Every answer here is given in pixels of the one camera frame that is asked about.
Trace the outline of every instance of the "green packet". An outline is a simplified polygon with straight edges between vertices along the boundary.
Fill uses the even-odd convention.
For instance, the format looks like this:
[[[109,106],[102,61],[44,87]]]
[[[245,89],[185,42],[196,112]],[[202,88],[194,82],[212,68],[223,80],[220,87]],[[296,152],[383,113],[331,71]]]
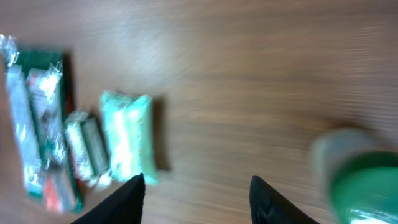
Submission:
[[[3,35],[0,35],[0,52],[6,63],[6,88],[14,137],[21,155],[24,187],[31,197],[47,202],[46,183],[57,173],[52,170],[64,170],[62,173],[69,178],[63,182],[70,182],[70,190],[76,196],[72,210],[78,212],[83,202],[63,137],[63,122],[68,113],[63,54],[56,50],[17,47],[15,38]],[[61,192],[65,189],[57,186],[52,191],[63,195]]]
[[[144,174],[145,182],[159,183],[154,161],[152,98],[105,91],[101,113],[114,179],[125,182]]]

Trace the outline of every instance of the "plastic-wrapped item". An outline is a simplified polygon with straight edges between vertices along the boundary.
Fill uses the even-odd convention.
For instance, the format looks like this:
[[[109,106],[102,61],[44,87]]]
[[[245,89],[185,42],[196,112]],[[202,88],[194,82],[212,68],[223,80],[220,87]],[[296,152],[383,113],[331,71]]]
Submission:
[[[69,174],[77,201],[73,210],[81,210],[83,203],[63,138],[63,120],[67,113],[63,54],[17,47],[15,38],[3,35],[0,35],[0,52],[7,65],[6,85],[26,191],[38,198],[45,196],[49,173],[56,167]]]
[[[127,181],[144,174],[145,182],[159,182],[152,140],[152,98],[106,91],[101,97],[104,131],[112,176]]]
[[[75,176],[82,181],[97,182],[109,170],[109,162],[95,118],[84,111],[72,112],[65,122],[65,136]]]

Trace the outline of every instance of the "wooden table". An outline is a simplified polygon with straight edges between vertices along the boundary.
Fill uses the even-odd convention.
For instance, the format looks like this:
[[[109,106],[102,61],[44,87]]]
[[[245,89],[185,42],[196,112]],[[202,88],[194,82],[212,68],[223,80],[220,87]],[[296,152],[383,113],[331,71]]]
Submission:
[[[250,223],[259,175],[321,223],[308,147],[339,122],[397,142],[395,0],[1,0],[0,33],[72,55],[76,105],[156,98],[161,183],[143,223]],[[0,79],[2,223],[69,223],[26,199]],[[119,185],[86,195],[93,208]]]

